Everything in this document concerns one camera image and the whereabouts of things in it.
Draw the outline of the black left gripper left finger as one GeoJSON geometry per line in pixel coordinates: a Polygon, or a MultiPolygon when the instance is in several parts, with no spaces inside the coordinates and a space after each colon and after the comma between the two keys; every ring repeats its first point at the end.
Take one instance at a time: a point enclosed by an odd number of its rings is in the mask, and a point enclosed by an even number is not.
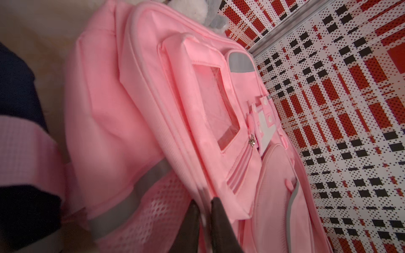
{"type": "Polygon", "coordinates": [[[200,231],[200,210],[195,200],[189,204],[179,232],[169,253],[197,253],[200,231]]]}

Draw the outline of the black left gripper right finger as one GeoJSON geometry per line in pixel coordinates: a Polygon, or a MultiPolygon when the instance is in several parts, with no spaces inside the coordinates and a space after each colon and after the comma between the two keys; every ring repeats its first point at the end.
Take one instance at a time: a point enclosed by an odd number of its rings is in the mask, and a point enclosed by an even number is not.
{"type": "Polygon", "coordinates": [[[220,199],[218,197],[213,198],[211,205],[213,253],[243,253],[220,199]]]}

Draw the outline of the pink school backpack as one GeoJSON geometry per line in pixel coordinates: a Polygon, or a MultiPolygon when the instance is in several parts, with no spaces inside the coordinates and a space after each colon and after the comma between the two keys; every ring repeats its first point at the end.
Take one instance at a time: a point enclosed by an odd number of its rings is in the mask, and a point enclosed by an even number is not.
{"type": "Polygon", "coordinates": [[[42,188],[102,253],[168,253],[192,200],[213,253],[215,197],[244,253],[332,251],[252,56],[166,4],[96,11],[66,63],[64,123],[71,161],[47,132],[42,188]]]}

